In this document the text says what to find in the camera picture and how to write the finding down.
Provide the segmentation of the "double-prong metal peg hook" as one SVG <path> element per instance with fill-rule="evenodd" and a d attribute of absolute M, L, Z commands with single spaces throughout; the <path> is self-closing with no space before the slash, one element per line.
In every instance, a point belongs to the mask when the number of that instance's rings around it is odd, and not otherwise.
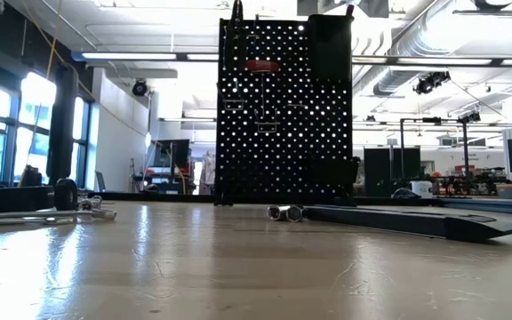
<path fill-rule="evenodd" d="M 276 133 L 279 122 L 277 120 L 278 110 L 275 108 L 259 110 L 256 109 L 255 124 L 258 133 Z"/>
<path fill-rule="evenodd" d="M 239 84 L 236 79 L 229 84 L 229 90 L 231 93 L 227 93 L 227 89 L 217 87 L 220 100 L 224 103 L 224 109 L 226 111 L 242 111 L 246 100 L 243 99 Z"/>

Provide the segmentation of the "small black pegboard bin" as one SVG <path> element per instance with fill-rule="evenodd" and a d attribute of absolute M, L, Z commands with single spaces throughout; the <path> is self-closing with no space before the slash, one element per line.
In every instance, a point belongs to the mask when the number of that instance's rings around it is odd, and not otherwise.
<path fill-rule="evenodd" d="M 347 159 L 313 156 L 309 170 L 316 182 L 333 188 L 336 195 L 349 198 L 354 195 L 354 183 L 360 163 L 360 158 L 356 156 Z"/>

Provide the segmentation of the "cluttered distant workbench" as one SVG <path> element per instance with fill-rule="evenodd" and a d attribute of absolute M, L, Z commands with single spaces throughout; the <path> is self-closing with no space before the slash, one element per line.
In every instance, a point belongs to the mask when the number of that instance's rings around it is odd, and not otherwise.
<path fill-rule="evenodd" d="M 192 195 L 194 180 L 186 173 L 168 167 L 150 167 L 131 177 L 132 191 L 165 195 Z"/>
<path fill-rule="evenodd" d="M 497 186 L 509 183 L 505 170 L 501 167 L 476 168 L 470 165 L 468 176 L 465 168 L 456 166 L 453 172 L 441 174 L 433 172 L 430 180 L 433 182 L 434 193 L 440 196 L 496 196 Z"/>

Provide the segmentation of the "black pipe stand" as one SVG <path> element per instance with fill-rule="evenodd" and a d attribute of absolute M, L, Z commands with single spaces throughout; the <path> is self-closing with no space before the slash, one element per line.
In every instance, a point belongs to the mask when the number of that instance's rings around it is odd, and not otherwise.
<path fill-rule="evenodd" d="M 425 123 L 425 124 L 434 124 L 440 125 L 441 123 L 456 123 L 460 124 L 462 128 L 462 147 L 463 147 L 463 157 L 464 157 L 464 173 L 465 173 L 465 189 L 466 195 L 470 195 L 470 179 L 471 174 L 469 172 L 469 157 L 468 157 L 468 124 L 473 123 L 472 116 L 465 116 L 458 119 L 444 119 L 440 116 L 432 116 L 432 117 L 406 117 L 399 119 L 399 131 L 400 131 L 400 160 L 401 160 L 401 178 L 405 178 L 405 168 L 404 168 L 404 123 L 405 122 L 413 122 L 413 123 Z"/>

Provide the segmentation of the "black perforated pegboard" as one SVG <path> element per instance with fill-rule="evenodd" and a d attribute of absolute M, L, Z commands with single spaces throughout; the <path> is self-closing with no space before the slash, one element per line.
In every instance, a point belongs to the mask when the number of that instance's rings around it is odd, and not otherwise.
<path fill-rule="evenodd" d="M 242 111 L 226 111 L 218 94 L 216 196 L 343 197 L 316 182 L 309 163 L 313 156 L 353 156 L 350 83 L 314 77 L 306 21 L 245 20 L 246 47 L 235 44 L 232 53 L 226 52 L 227 31 L 228 21 L 221 20 L 217 87 L 231 93 L 229 84 L 236 79 L 246 102 Z M 279 65 L 265 80 L 266 109 L 278 110 L 276 133 L 257 132 L 254 111 L 260 101 L 260 75 L 247 70 L 248 60 Z"/>

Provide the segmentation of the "black grey spirit level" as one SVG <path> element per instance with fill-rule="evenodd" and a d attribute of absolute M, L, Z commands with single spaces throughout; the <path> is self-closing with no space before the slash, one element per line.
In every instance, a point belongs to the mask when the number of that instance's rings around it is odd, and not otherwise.
<path fill-rule="evenodd" d="M 364 228 L 445 238 L 462 242 L 483 242 L 512 235 L 512 223 L 474 214 L 408 212 L 347 206 L 305 206 L 303 216 Z"/>

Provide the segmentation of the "black cabinet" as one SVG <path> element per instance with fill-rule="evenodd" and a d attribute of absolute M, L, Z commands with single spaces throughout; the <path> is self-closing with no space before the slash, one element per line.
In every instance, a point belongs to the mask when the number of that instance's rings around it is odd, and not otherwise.
<path fill-rule="evenodd" d="M 367 196 L 391 197 L 399 188 L 411 189 L 411 182 L 419 176 L 419 148 L 364 150 L 364 189 Z"/>

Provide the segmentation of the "dark chair backrest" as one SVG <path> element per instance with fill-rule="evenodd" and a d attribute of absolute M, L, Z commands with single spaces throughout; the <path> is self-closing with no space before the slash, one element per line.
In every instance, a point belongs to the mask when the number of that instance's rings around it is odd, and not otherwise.
<path fill-rule="evenodd" d="M 42 174 L 39 169 L 27 164 L 20 176 L 19 188 L 40 187 L 42 185 Z"/>

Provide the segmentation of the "small chrome fitting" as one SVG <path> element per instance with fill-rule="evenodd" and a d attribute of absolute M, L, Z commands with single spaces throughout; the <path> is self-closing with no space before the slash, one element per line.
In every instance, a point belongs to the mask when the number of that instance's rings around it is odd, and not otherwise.
<path fill-rule="evenodd" d="M 80 196 L 77 201 L 78 211 L 94 211 L 101 208 L 102 198 L 100 196 Z"/>

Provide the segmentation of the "long ceiling light strip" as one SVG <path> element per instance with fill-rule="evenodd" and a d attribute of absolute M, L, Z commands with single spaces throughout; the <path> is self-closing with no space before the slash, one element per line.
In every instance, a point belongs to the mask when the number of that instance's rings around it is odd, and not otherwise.
<path fill-rule="evenodd" d="M 215 62 L 216 53 L 155 53 L 155 52 L 74 52 L 76 61 L 194 61 Z M 351 57 L 353 64 L 371 66 L 424 66 L 461 68 L 512 68 L 512 58 L 484 57 L 409 57 L 409 56 L 369 56 Z"/>

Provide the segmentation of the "white bucket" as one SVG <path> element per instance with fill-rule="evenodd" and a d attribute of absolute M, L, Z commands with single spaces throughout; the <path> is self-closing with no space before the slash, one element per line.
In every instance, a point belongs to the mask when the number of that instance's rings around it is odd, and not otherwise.
<path fill-rule="evenodd" d="M 412 180 L 411 181 L 412 192 L 421 198 L 432 198 L 433 197 L 433 183 L 428 180 Z"/>

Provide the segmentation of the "black vertical pillar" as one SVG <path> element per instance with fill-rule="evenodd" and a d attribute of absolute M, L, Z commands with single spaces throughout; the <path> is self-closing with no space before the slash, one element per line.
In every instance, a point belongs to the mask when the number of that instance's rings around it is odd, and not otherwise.
<path fill-rule="evenodd" d="M 60 64 L 55 74 L 56 94 L 52 106 L 46 174 L 54 185 L 71 172 L 73 129 L 78 93 L 78 73 L 69 65 Z"/>

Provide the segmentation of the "tall black pegboard bin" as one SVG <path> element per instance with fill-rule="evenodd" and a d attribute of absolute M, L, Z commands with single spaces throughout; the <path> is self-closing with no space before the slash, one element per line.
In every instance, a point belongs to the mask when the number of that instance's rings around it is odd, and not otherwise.
<path fill-rule="evenodd" d="M 308 17 L 311 72 L 322 81 L 351 79 L 351 24 L 348 16 L 314 14 Z"/>

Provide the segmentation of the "large silver combination wrench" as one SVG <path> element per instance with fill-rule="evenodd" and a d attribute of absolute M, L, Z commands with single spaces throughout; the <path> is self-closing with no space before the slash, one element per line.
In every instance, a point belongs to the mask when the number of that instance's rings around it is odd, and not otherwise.
<path fill-rule="evenodd" d="M 0 212 L 0 219 L 22 219 L 22 218 L 57 218 L 57 217 L 78 217 L 88 216 L 95 219 L 114 220 L 116 212 L 103 210 L 90 211 L 40 211 L 40 212 Z"/>

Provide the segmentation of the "silver ventilation duct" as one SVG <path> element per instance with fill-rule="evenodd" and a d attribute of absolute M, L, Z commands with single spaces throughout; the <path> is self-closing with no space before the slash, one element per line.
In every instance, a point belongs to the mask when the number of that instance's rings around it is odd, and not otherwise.
<path fill-rule="evenodd" d="M 468 0 L 435 0 L 424 13 L 394 42 L 391 56 L 447 56 L 468 41 L 462 31 L 463 17 L 454 14 Z M 389 96 L 410 82 L 419 71 L 394 70 L 372 66 L 353 87 L 353 96 L 373 94 Z"/>

